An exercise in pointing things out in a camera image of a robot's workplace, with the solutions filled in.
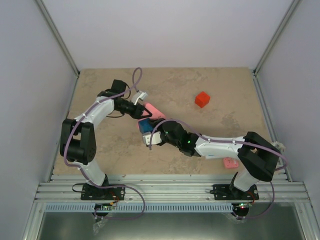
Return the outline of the pink power strip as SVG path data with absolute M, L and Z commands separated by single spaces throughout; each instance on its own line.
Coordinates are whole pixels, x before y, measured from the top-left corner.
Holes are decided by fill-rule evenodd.
M 153 106 L 151 103 L 145 103 L 144 107 L 149 112 L 151 112 L 152 116 L 149 117 L 151 120 L 165 119 L 166 118 L 166 116 L 160 110 L 158 110 L 155 106 Z

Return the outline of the red cube socket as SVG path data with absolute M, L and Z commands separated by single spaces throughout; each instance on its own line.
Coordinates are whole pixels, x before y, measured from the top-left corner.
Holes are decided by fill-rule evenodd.
M 194 103 L 200 107 L 204 108 L 209 102 L 211 97 L 204 91 L 200 92 L 194 99 Z

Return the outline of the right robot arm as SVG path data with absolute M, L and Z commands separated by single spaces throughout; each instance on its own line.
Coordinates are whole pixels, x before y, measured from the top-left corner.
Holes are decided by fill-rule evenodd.
M 147 122 L 152 127 L 146 138 L 148 147 L 170 144 L 188 157 L 232 158 L 242 163 L 244 169 L 217 192 L 219 198 L 244 200 L 254 193 L 251 188 L 256 183 L 271 182 L 277 170 L 280 151 L 256 132 L 233 138 L 211 137 L 188 132 L 176 120 L 160 118 Z

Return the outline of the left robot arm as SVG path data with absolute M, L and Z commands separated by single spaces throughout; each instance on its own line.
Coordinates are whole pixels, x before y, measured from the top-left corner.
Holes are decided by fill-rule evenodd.
M 138 101 L 147 94 L 138 92 L 132 101 L 125 98 L 131 88 L 122 80 L 115 79 L 110 89 L 101 91 L 95 102 L 74 119 L 62 122 L 60 135 L 60 155 L 69 167 L 78 168 L 86 182 L 81 190 L 82 200 L 114 200 L 115 187 L 110 186 L 107 175 L 100 169 L 95 156 L 97 152 L 95 129 L 114 111 L 140 120 L 150 118 L 152 113 Z

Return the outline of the blue cube socket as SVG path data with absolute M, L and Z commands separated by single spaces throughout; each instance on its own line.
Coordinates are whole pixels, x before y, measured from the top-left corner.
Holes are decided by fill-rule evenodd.
M 155 119 L 145 118 L 138 121 L 138 128 L 142 135 L 150 134 L 155 128 Z

